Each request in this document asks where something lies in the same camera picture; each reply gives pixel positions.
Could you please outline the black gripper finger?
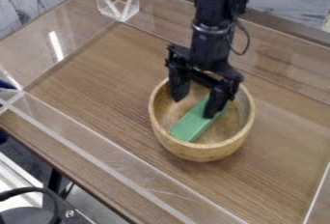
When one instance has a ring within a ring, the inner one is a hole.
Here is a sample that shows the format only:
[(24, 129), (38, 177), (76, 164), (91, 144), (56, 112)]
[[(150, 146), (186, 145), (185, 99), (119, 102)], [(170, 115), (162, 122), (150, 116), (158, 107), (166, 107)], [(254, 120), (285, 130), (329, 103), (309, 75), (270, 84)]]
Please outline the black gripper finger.
[(187, 71), (174, 64), (167, 66), (169, 69), (169, 89), (170, 95), (175, 102), (181, 101), (190, 93), (190, 77)]
[(218, 84), (210, 91), (209, 100), (205, 105), (202, 116), (213, 119), (226, 106), (229, 100), (235, 98), (233, 86), (229, 83)]

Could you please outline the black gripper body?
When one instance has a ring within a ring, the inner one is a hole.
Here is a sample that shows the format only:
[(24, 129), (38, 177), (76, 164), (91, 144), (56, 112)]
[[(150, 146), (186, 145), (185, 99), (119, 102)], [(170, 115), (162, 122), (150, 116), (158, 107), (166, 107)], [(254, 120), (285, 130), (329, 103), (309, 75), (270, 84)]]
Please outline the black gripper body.
[(237, 95), (243, 76), (229, 62), (230, 52), (234, 51), (234, 32), (234, 26), (219, 31), (194, 27), (191, 46), (171, 43), (167, 46), (165, 65), (167, 67), (174, 64), (186, 70), (190, 82), (195, 80), (209, 89), (221, 83), (229, 83)]

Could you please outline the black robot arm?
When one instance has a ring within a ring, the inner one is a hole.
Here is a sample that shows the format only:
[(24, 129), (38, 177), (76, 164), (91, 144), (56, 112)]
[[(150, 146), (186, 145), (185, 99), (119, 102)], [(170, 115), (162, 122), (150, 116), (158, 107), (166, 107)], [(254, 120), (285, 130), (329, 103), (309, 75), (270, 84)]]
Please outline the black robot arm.
[(173, 43), (167, 47), (165, 65), (171, 98), (182, 100), (190, 94), (193, 82), (209, 88), (202, 113), (207, 119), (214, 118), (235, 98), (243, 81), (242, 74), (230, 65), (229, 57), (235, 51), (233, 40), (246, 4), (247, 0), (195, 0), (191, 45), (185, 47)]

